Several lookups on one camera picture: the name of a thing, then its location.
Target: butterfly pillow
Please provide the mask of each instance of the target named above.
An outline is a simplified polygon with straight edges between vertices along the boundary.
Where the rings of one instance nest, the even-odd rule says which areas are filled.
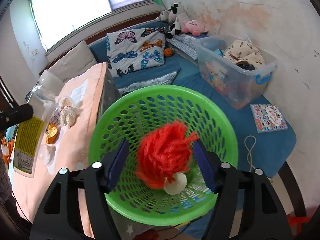
[[[146,28],[107,34],[107,66],[113,77],[164,64],[164,28]]]

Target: orange plush toy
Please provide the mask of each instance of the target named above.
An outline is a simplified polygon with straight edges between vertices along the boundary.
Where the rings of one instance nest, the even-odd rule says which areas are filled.
[[[10,140],[9,142],[6,142],[5,138],[2,139],[2,143],[1,143],[2,158],[5,164],[7,165],[7,167],[11,162],[10,157],[13,151],[13,146],[14,146],[14,140]]]

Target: small basketball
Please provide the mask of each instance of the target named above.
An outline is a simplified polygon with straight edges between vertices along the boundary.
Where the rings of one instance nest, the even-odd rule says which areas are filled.
[[[171,57],[173,55],[173,50],[172,49],[165,49],[164,50],[164,55],[166,57]]]

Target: green plastic basket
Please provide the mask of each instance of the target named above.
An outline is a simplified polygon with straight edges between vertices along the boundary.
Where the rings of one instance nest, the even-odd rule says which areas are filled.
[[[89,163],[94,163],[116,149],[122,138],[129,140],[130,153],[117,187],[105,194],[108,204],[129,219],[155,226],[175,225],[198,218],[215,205],[217,195],[206,187],[195,161],[187,174],[187,187],[179,195],[150,189],[134,174],[140,139],[176,119],[188,125],[188,134],[197,130],[208,151],[217,153],[222,161],[238,165],[235,132],[225,114],[207,97],[173,85],[134,91],[103,114],[89,149]]]

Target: kirby plush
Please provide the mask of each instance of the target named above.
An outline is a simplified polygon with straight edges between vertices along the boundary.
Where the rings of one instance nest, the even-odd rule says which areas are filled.
[[[200,36],[202,33],[207,33],[208,29],[199,21],[184,21],[185,27],[182,28],[183,33],[192,33],[193,36]]]

